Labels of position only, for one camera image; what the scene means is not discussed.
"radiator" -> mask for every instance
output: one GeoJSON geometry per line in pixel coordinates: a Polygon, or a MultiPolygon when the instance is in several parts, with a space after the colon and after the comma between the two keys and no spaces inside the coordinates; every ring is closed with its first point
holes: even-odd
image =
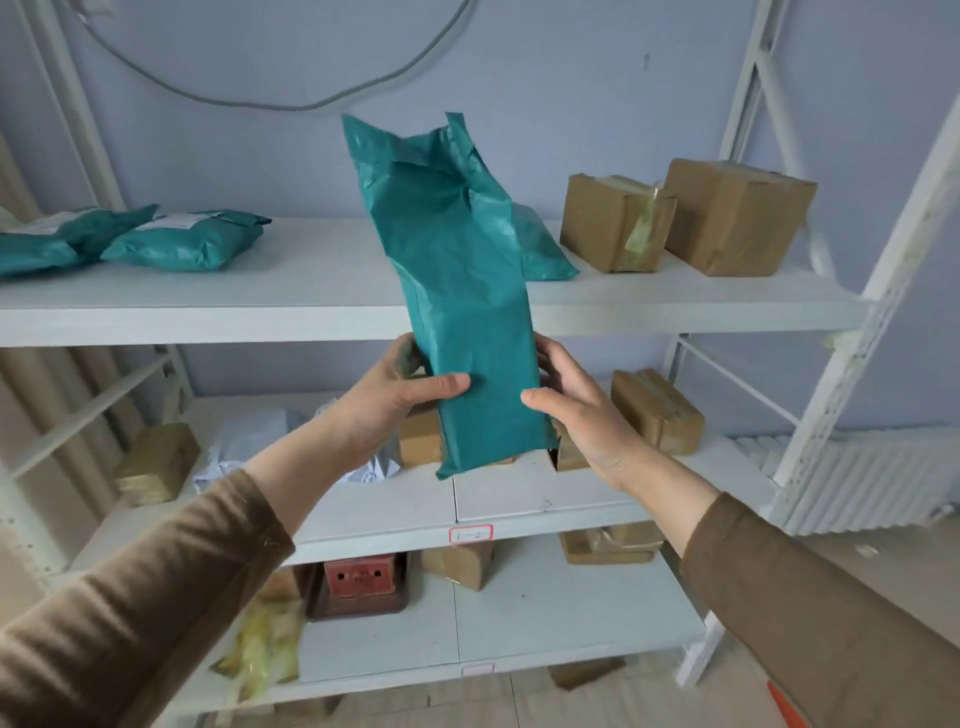
{"type": "MultiPolygon", "coordinates": [[[[744,454],[773,477],[790,442],[741,437],[744,454]]],[[[960,477],[960,429],[837,432],[784,525],[807,535],[919,523],[948,501],[960,477]]]]}

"cable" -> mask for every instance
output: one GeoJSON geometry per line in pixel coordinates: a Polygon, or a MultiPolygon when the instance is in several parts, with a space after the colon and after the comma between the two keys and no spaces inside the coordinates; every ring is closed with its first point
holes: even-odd
{"type": "Polygon", "coordinates": [[[151,83],[156,84],[161,88],[164,88],[170,91],[171,93],[175,93],[178,96],[182,96],[183,98],[190,99],[191,101],[196,101],[201,104],[210,104],[216,107],[230,107],[232,109],[263,109],[266,111],[312,111],[315,109],[322,109],[323,107],[328,107],[331,104],[335,104],[338,101],[348,98],[349,96],[353,96],[362,91],[366,91],[368,88],[373,88],[374,86],[386,84],[387,82],[393,81],[394,79],[397,79],[403,74],[407,73],[407,71],[411,70],[414,66],[420,63],[424,58],[427,57],[427,55],[434,48],[436,48],[440,44],[440,42],[446,37],[446,35],[450,32],[453,26],[457,24],[457,21],[460,20],[461,16],[463,16],[463,14],[467,11],[467,8],[469,8],[470,4],[476,1],[477,0],[463,0],[463,2],[460,3],[460,7],[457,8],[457,12],[453,14],[453,17],[451,17],[449,22],[447,22],[447,24],[443,26],[440,32],[437,33],[429,43],[427,43],[426,47],[422,51],[417,53],[410,61],[408,61],[406,64],[398,68],[396,71],[392,71],[391,73],[388,73],[384,76],[379,76],[378,78],[365,81],[362,84],[351,86],[350,88],[345,88],[343,91],[339,91],[333,94],[332,96],[327,96],[325,99],[321,99],[320,101],[316,101],[312,104],[304,104],[303,106],[287,106],[284,104],[259,104],[254,101],[229,101],[226,99],[213,99],[208,96],[202,96],[197,93],[191,93],[190,91],[184,91],[182,88],[177,88],[176,86],[172,84],[168,84],[167,82],[158,78],[143,66],[138,65],[134,61],[131,61],[129,58],[124,56],[121,51],[117,50],[112,45],[110,45],[109,42],[106,41],[93,27],[92,23],[90,22],[90,17],[84,14],[83,12],[81,12],[80,10],[78,10],[78,8],[76,7],[77,3],[71,2],[71,0],[67,0],[67,4],[70,7],[70,9],[80,19],[80,22],[83,23],[84,28],[86,28],[86,31],[90,35],[90,37],[93,38],[101,48],[103,48],[105,51],[111,54],[118,61],[126,65],[131,71],[134,71],[135,73],[139,74],[143,78],[147,79],[147,81],[150,81],[151,83]]]}

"floor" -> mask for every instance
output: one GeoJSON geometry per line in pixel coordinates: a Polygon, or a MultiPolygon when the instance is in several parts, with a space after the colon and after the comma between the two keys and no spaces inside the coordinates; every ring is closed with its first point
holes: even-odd
{"type": "MultiPolygon", "coordinates": [[[[960,518],[909,527],[818,536],[806,543],[960,644],[960,518]]],[[[545,668],[347,695],[332,716],[319,703],[247,716],[235,728],[619,728],[784,725],[762,670],[727,639],[690,690],[671,674],[679,650],[644,655],[573,692],[553,686],[545,668]]]]}

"brown sleeve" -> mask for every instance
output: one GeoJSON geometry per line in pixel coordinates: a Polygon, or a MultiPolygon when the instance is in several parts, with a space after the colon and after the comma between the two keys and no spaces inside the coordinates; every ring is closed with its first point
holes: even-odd
{"type": "Polygon", "coordinates": [[[729,495],[681,573],[815,726],[960,721],[960,649],[729,495]]]}
{"type": "Polygon", "coordinates": [[[291,553],[245,473],[218,481],[0,636],[0,725],[149,725],[291,553]]]}

